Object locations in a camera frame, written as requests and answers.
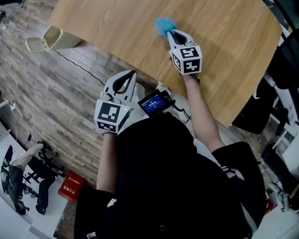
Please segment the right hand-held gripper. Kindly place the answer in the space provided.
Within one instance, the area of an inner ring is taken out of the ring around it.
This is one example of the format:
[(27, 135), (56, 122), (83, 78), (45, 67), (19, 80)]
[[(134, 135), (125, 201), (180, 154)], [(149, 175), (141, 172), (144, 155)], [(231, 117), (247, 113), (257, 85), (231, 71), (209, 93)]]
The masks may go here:
[(167, 32), (170, 46), (170, 58), (173, 66), (181, 75), (198, 74), (202, 72), (202, 53), (200, 46), (193, 38), (180, 30)]

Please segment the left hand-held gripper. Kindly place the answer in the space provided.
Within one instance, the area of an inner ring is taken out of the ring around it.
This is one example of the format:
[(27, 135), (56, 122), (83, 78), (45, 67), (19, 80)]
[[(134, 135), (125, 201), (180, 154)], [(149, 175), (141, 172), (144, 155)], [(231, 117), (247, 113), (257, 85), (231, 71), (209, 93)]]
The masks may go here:
[[(131, 100), (136, 85), (135, 70), (122, 71), (112, 76), (105, 91), (97, 99), (94, 122), (98, 129), (118, 134), (133, 110)], [(110, 94), (125, 94), (124, 100)]]

